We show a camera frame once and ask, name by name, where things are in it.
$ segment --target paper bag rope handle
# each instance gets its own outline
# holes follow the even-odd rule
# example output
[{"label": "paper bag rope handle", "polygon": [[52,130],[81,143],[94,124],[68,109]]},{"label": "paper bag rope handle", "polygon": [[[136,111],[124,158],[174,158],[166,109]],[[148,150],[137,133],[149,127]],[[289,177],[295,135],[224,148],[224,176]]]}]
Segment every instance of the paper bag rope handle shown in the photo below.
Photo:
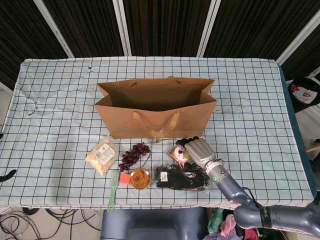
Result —
[{"label": "paper bag rope handle", "polygon": [[168,131],[156,131],[154,129],[152,129],[151,127],[149,127],[146,122],[144,121],[144,119],[141,117],[141,115],[139,113],[137,113],[136,111],[133,112],[133,119],[135,119],[138,124],[151,136],[153,137],[157,137],[157,138],[165,138],[168,136],[168,134],[175,129],[175,127],[178,124],[178,119],[179,119],[179,111],[176,111],[174,113],[174,115],[172,116],[169,126],[168,126]]}]

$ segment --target table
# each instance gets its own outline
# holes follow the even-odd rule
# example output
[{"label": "table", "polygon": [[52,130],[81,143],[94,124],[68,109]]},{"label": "table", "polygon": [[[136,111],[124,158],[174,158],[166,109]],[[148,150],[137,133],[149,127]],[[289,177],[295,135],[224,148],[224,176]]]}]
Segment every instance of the table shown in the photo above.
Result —
[{"label": "table", "polygon": [[[130,56],[21,64],[0,140],[0,176],[17,173],[0,184],[0,206],[104,209],[111,171],[101,176],[84,160],[109,135],[94,108],[103,97],[96,83],[169,76],[216,80],[210,94],[218,102],[202,137],[262,205],[306,206],[314,199],[310,166],[274,60]],[[120,155],[146,141],[115,140]],[[141,191],[120,185],[115,207],[234,208],[214,184],[207,192],[156,188],[155,168],[173,163],[166,154],[173,145],[150,145],[152,157],[144,167],[152,185]],[[118,161],[111,169],[117,168]]]}]

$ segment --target gray robot arm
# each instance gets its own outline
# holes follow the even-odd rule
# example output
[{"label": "gray robot arm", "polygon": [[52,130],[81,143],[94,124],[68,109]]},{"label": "gray robot arm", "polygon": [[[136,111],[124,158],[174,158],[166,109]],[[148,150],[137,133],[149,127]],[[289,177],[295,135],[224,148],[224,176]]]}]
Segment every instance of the gray robot arm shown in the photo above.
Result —
[{"label": "gray robot arm", "polygon": [[202,138],[184,145],[193,161],[202,167],[229,202],[239,205],[234,210],[236,223],[244,229],[267,228],[313,235],[320,238],[320,216],[305,207],[261,206],[239,186],[217,161],[215,152]]}]

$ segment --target grapes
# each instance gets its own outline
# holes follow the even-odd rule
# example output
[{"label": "grapes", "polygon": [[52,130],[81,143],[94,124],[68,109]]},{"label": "grapes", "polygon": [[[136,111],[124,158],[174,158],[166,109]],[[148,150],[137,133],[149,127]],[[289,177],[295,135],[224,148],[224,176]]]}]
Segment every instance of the grapes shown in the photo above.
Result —
[{"label": "grapes", "polygon": [[140,155],[145,156],[150,152],[150,148],[144,143],[139,142],[133,145],[130,151],[126,151],[125,154],[122,155],[122,163],[119,164],[120,172],[129,170],[129,167],[137,163],[140,159]]}]

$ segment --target cheese package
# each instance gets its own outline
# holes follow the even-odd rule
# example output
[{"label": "cheese package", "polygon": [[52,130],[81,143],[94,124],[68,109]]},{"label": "cheese package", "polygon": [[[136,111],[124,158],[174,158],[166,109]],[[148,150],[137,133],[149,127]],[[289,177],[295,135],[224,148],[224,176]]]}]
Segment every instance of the cheese package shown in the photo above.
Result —
[{"label": "cheese package", "polygon": [[118,150],[111,137],[106,137],[91,150],[85,161],[90,163],[101,175],[104,175],[118,156]]}]

